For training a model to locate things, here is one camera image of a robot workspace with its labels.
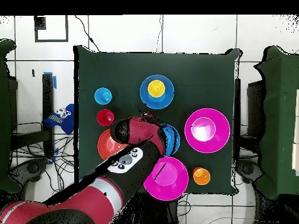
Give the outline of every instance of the blue cup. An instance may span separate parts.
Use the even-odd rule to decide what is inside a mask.
[[[173,155],[180,147],[180,135],[175,127],[170,124],[161,124],[166,135],[166,152],[165,156]]]
[[[95,92],[95,100],[100,105],[106,105],[112,100],[112,94],[109,89],[101,87]]]

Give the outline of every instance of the orange cup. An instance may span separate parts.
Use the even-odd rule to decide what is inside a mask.
[[[211,175],[208,170],[203,169],[202,167],[196,167],[193,170],[193,180],[196,184],[204,186],[210,182]]]

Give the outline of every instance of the yellow cup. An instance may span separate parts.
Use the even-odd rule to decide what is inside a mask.
[[[153,80],[147,87],[148,93],[155,98],[161,97],[165,92],[165,85],[160,80]]]

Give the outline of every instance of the red cup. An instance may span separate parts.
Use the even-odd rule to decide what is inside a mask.
[[[114,121],[114,114],[108,109],[103,109],[97,114],[96,119],[100,125],[109,126]]]

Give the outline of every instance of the floor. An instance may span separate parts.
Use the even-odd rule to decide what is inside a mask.
[[[248,83],[261,79],[253,67],[263,56],[267,46],[277,45],[284,51],[299,50],[297,30],[298,17],[287,15],[124,15],[124,16],[78,16],[86,32],[101,51],[106,52],[161,52],[164,53],[225,53],[239,48],[243,55],[239,65],[241,79],[241,123],[247,125]],[[46,16],[46,30],[39,30],[40,39],[65,39],[65,16]],[[75,16],[68,16],[68,42],[34,41],[33,16],[0,16],[0,39],[16,41],[16,50],[7,55],[7,65],[12,76],[19,82],[18,123],[42,121],[43,72],[57,77],[54,89],[54,109],[74,102],[73,51],[72,46],[83,45],[96,51],[88,40],[82,23]],[[19,125],[18,132],[38,131],[39,124]],[[59,166],[66,166],[61,176],[65,186],[73,181],[71,155],[74,152],[72,134],[67,136],[55,127],[55,148],[65,146],[64,159]],[[246,133],[246,126],[241,128]],[[25,161],[26,150],[13,154],[16,166]],[[58,189],[55,166],[49,164],[47,172],[53,189]],[[252,224],[255,216],[255,197],[251,185],[244,184],[236,175],[239,193],[228,195],[186,194],[180,200],[178,214],[180,224]],[[47,174],[40,181],[30,183],[26,199],[44,201],[53,191]]]

